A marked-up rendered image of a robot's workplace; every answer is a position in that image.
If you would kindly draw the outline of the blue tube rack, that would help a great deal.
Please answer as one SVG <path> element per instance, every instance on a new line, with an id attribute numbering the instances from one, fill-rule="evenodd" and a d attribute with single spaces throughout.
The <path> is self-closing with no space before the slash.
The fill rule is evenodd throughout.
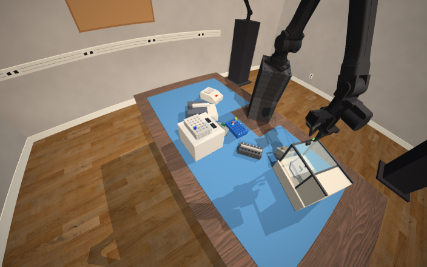
<path id="1" fill-rule="evenodd" d="M 227 122 L 225 126 L 237 139 L 248 133 L 248 130 L 238 120 L 232 125 L 233 121 L 235 120 Z"/>

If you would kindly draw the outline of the blue flat mat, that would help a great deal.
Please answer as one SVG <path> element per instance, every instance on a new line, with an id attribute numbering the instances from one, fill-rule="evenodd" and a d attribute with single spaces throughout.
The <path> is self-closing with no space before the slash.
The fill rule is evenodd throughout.
<path id="1" fill-rule="evenodd" d="M 205 101 L 200 92 L 218 90 L 218 121 L 250 102 L 215 78 L 148 97 L 148 101 L 183 160 L 224 221 L 258 267 L 297 267 L 323 229 L 346 188 L 295 211 L 272 166 L 277 147 L 300 142 L 282 126 L 262 137 L 237 119 L 248 133 L 236 138 L 229 130 L 223 147 L 195 161 L 180 140 L 178 123 L 187 118 L 187 101 Z M 240 143 L 262 147 L 262 158 L 238 154 Z"/>

